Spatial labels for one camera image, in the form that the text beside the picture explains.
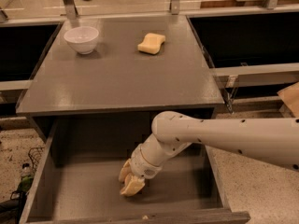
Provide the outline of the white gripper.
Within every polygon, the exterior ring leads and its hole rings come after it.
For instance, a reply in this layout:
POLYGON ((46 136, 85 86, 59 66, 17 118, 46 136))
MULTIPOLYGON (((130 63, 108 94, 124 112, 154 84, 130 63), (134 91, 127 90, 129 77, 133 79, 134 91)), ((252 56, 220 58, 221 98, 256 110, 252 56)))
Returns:
POLYGON ((122 166, 119 181, 124 183, 120 195, 130 197, 136 195, 145 186, 145 179, 152 179, 162 170, 161 166, 154 166, 143 157, 141 146, 138 146, 122 166))

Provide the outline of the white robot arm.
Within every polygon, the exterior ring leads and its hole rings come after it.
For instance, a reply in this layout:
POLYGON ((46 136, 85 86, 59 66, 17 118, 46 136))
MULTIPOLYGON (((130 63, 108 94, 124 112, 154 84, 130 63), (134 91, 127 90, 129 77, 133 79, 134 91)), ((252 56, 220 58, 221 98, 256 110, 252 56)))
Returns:
POLYGON ((299 121, 278 119, 196 119, 165 111, 151 123, 151 134, 122 166, 120 195, 130 197, 147 179, 192 144, 239 153, 291 170, 299 168, 299 121))

